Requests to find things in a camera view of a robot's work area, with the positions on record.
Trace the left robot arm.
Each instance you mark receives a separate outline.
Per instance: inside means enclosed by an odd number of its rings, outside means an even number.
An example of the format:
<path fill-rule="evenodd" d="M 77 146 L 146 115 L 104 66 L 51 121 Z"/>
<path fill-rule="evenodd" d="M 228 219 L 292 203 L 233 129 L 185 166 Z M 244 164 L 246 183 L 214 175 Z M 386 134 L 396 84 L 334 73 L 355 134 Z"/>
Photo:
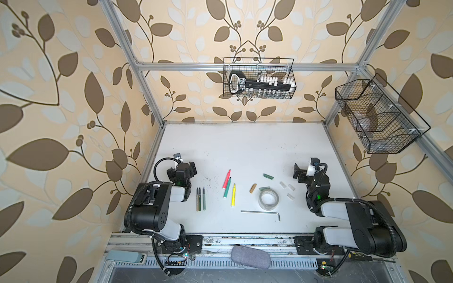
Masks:
<path fill-rule="evenodd" d="M 167 182 L 157 178 L 157 167 L 164 161 L 175 167 L 166 171 Z M 137 235 L 151 238 L 156 262 L 167 276 L 178 275 L 188 258 L 202 251 L 204 237 L 187 235 L 183 224 L 170 219 L 172 202 L 186 202 L 192 189 L 191 179 L 197 174 L 193 162 L 184 162 L 179 153 L 158 160 L 153 167 L 154 181 L 140 183 L 126 210 L 124 225 Z"/>

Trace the olive green fineliner pen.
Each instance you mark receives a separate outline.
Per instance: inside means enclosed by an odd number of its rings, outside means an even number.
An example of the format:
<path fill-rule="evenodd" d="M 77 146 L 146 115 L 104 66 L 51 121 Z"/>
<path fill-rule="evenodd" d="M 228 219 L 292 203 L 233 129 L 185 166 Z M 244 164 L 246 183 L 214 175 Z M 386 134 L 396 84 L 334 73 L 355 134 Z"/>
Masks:
<path fill-rule="evenodd" d="M 201 187 L 198 188 L 198 211 L 202 209 L 202 191 Z"/>

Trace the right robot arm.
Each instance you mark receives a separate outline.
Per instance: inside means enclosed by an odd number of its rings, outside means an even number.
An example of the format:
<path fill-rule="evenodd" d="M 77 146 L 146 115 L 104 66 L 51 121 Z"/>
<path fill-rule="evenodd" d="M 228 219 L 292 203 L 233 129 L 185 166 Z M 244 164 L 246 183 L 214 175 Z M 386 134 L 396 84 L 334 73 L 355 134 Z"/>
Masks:
<path fill-rule="evenodd" d="M 407 250 L 407 240 L 381 201 L 330 197 L 328 166 L 312 158 L 308 168 L 294 166 L 293 178 L 306 186 L 310 212 L 322 218 L 346 221 L 348 227 L 319 226 L 311 237 L 298 236 L 294 244 L 298 255 L 334 255 L 342 259 L 322 276 L 334 275 L 347 259 L 370 260 L 377 256 L 392 258 Z"/>

